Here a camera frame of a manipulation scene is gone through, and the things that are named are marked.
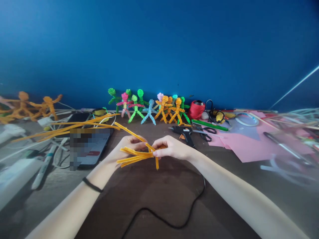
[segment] green marker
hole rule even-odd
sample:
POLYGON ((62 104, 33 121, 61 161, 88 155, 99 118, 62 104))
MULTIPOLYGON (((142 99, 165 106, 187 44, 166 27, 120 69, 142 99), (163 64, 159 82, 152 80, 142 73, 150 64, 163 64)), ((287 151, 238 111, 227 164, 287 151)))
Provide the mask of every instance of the green marker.
POLYGON ((207 122, 203 122, 203 121, 200 121, 200 120, 192 119, 192 123, 204 125, 204 126, 210 127, 210 128, 220 129, 222 131, 229 131, 229 129, 227 129, 225 127, 222 127, 222 126, 219 126, 219 125, 214 125, 214 124, 207 123, 207 122))

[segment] black hair tie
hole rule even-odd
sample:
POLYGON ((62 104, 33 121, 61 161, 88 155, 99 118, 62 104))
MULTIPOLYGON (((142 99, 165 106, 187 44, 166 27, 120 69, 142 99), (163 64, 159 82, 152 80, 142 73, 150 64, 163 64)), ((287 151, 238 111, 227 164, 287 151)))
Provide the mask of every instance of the black hair tie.
POLYGON ((91 189, 93 189, 94 191, 97 191, 99 193, 103 192, 103 189, 99 189, 97 186, 91 184, 86 177, 84 177, 82 181, 85 182, 85 184, 89 186, 91 189))

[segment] red thread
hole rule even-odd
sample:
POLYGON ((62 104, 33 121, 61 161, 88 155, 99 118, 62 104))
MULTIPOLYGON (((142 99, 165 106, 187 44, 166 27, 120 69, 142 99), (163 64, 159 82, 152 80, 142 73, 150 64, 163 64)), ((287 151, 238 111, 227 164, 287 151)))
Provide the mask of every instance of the red thread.
POLYGON ((205 110, 205 104, 201 106, 201 105, 194 104, 194 102, 195 101, 193 101, 192 104, 190 105, 190 109, 187 115, 191 120, 192 119, 198 120, 205 110))

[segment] black glue gun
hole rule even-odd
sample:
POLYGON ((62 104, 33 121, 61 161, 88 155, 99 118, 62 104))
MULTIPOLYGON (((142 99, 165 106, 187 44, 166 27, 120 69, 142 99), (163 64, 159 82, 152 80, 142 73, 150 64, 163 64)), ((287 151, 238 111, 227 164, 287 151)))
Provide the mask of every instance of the black glue gun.
POLYGON ((196 149, 192 138, 190 137, 191 133, 193 132, 191 127, 172 126, 170 129, 176 134, 182 134, 186 139, 186 144, 189 147, 196 149))

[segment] scissors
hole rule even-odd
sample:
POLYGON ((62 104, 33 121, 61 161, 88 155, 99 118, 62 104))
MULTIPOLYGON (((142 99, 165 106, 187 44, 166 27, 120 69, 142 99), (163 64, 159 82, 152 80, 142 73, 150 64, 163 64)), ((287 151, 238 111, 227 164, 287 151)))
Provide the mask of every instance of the scissors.
POLYGON ((200 136, 202 137, 203 140, 205 140, 206 142, 211 142, 213 139, 208 135, 209 133, 211 134, 217 134, 217 130, 210 128, 210 127, 205 127, 205 128, 201 128, 201 127, 197 127, 194 124, 192 125, 194 128, 198 129, 198 130, 193 130, 193 132, 197 132, 200 134, 200 136))

